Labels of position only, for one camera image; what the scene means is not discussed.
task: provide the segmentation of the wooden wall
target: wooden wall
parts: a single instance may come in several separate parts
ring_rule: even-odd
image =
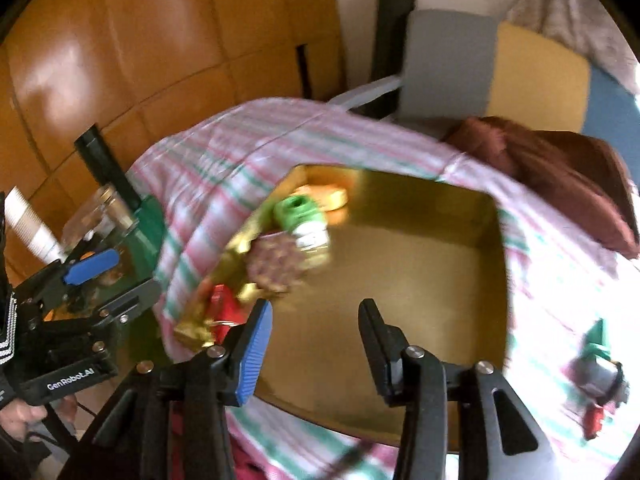
[[[60,235],[97,188],[73,141],[98,123],[127,169],[235,104],[343,90],[335,0],[32,0],[0,45],[0,189]],[[8,273],[41,267],[8,230]]]

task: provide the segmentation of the chair armrest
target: chair armrest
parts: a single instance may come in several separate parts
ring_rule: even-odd
[[[337,95],[331,99],[328,104],[337,105],[345,110],[351,110],[352,108],[357,108],[358,106],[375,101],[377,98],[393,90],[399,89],[401,83],[400,76],[390,75],[383,77],[377,81],[358,86],[353,90]]]

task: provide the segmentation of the pink and green striped cloth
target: pink and green striped cloth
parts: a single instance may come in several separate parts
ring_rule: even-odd
[[[176,320],[223,248],[291,168],[341,164],[389,171],[491,194],[500,211],[509,274],[504,373],[551,439],[564,478],[603,479],[640,424],[634,368],[640,274],[520,184],[450,146],[325,104],[263,99],[242,104],[155,144],[129,175],[164,208],[168,233],[156,278],[165,348],[189,357],[172,336]],[[613,357],[625,364],[631,398],[585,442],[572,412],[576,391],[563,370],[582,334],[607,320]],[[396,450],[299,420],[258,399],[228,410],[229,428],[274,479],[392,477]],[[447,476],[456,478],[456,457]]]

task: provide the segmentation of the gold tray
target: gold tray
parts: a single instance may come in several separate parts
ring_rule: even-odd
[[[347,205],[328,215],[330,260],[282,296],[246,282],[242,254],[271,228],[273,205],[303,184],[337,184]],[[502,366],[507,279],[497,209],[482,192],[333,166],[298,166],[230,241],[213,273],[251,305],[273,303],[273,333],[255,395],[341,433],[398,446],[404,409],[376,393],[358,332],[373,298],[386,323],[439,359]],[[449,447],[457,449],[457,413]]]

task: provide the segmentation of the metal screw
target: metal screw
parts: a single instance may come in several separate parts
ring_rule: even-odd
[[[207,355],[212,359],[219,359],[226,353],[226,350],[223,346],[213,345],[207,349]]]
[[[478,361],[476,371],[482,375],[491,375],[494,373],[494,366],[489,361]]]
[[[404,352],[409,356],[412,357],[414,359],[421,359],[424,357],[425,351],[424,348],[421,348],[419,346],[416,345],[411,345],[408,346]]]
[[[136,371],[140,375],[148,374],[153,369],[154,369],[154,362],[153,361],[140,361],[136,365]]]

